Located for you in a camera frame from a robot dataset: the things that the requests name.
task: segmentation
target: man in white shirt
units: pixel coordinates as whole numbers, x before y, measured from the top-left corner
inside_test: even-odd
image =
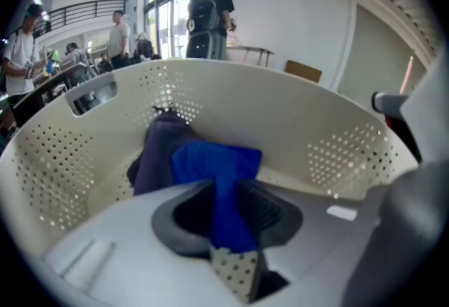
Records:
[[[6,92],[11,108],[34,90],[33,72],[42,69],[46,63],[45,59],[39,60],[39,48],[32,36],[41,13],[40,5],[29,6],[25,12],[22,28],[11,34],[4,51],[2,68],[6,77]]]
[[[115,11],[112,15],[115,27],[109,34],[109,56],[114,69],[129,65],[129,25],[123,22],[123,12]]]

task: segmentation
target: table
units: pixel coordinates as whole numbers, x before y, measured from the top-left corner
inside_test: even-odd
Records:
[[[248,53],[249,52],[258,52],[259,53],[259,60],[257,61],[257,65],[260,65],[261,61],[262,61],[262,56],[265,54],[267,54],[267,59],[265,60],[265,66],[268,67],[268,59],[270,54],[274,55],[273,52],[264,49],[264,48],[257,48],[257,47],[253,47],[253,46],[227,46],[226,47],[227,50],[246,50],[245,53],[245,57],[243,59],[244,63],[246,61],[246,58],[248,57]]]
[[[86,65],[77,63],[76,65],[64,69],[55,76],[52,76],[48,80],[44,81],[40,86],[37,86],[32,92],[28,93],[14,107],[14,117],[17,126],[20,127],[25,124],[33,115],[35,115],[35,113],[46,105],[42,95],[48,94],[51,101],[53,100],[53,96],[51,94],[52,89],[56,88],[61,83],[65,84],[67,89],[73,88],[77,84],[74,74],[85,69]],[[83,109],[88,110],[88,106],[86,106],[87,102],[83,99],[80,100],[80,104],[76,102],[77,109],[82,111]]]

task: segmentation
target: railing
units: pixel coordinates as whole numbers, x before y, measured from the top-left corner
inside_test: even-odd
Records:
[[[99,0],[74,4],[48,12],[49,21],[39,20],[34,28],[37,38],[55,29],[96,17],[111,16],[114,11],[126,12],[127,0]]]

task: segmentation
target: laundry basket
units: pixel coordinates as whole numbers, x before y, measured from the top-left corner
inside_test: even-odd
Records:
[[[75,116],[69,103],[115,81],[109,101]],[[373,115],[315,83],[212,60],[146,62],[57,98],[0,159],[0,203],[16,243],[40,257],[71,230],[133,195],[126,178],[153,106],[173,106],[210,141],[263,152],[262,182],[362,199],[417,162]]]

